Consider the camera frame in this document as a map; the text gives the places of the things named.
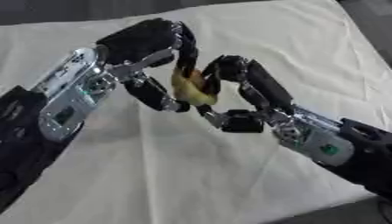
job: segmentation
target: white table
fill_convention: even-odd
[[[199,67],[221,54],[260,61],[296,103],[392,130],[391,71],[333,0],[283,0],[82,23],[0,27],[1,90],[29,87],[66,52],[146,18],[187,23]],[[169,86],[171,66],[151,70]],[[232,84],[217,109],[247,104]],[[4,215],[7,224],[264,223],[370,193],[262,135],[220,133],[193,110],[158,113],[122,87]]]

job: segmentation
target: robotic finger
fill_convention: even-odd
[[[158,111],[189,110],[188,103],[172,99],[162,85],[143,72],[146,67],[172,62],[174,51],[178,51],[175,69],[181,75],[189,76],[195,67],[198,49],[192,32],[185,24],[162,18],[145,20],[96,43],[106,46],[109,54],[113,55],[107,60],[112,66],[109,72],[139,101]]]
[[[263,130],[255,127],[267,123],[282,146],[307,156],[343,179],[392,200],[389,175],[392,172],[392,133],[346,118],[335,122],[301,108],[255,60],[221,56],[207,68],[222,81],[238,83],[240,96],[255,109],[220,114],[210,105],[197,105],[200,114],[213,126],[228,132],[248,130],[255,133]]]

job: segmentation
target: robotic hand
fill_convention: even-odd
[[[182,23],[146,20],[75,50],[31,90],[0,97],[0,213],[51,165],[80,132],[84,120],[122,83],[156,110],[187,111],[143,69],[174,60],[187,76],[196,63],[195,39]]]
[[[267,123],[281,145],[392,200],[392,133],[346,118],[335,122],[293,104],[291,95],[255,60],[219,57],[201,74],[200,91],[211,86],[211,77],[215,83],[238,83],[241,97],[255,108],[218,113],[210,105],[196,105],[213,126],[225,132],[261,133]],[[213,86],[219,93],[219,85]]]

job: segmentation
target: white cloth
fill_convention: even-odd
[[[392,130],[386,63],[333,0],[237,3],[160,15],[0,28],[1,91],[29,87],[65,53],[146,18],[194,31],[199,67],[221,54],[261,62],[296,103]],[[167,87],[171,66],[151,69]],[[219,110],[245,108],[225,84]],[[158,113],[119,87],[4,224],[264,223],[370,196],[261,135],[221,133],[193,110]]]

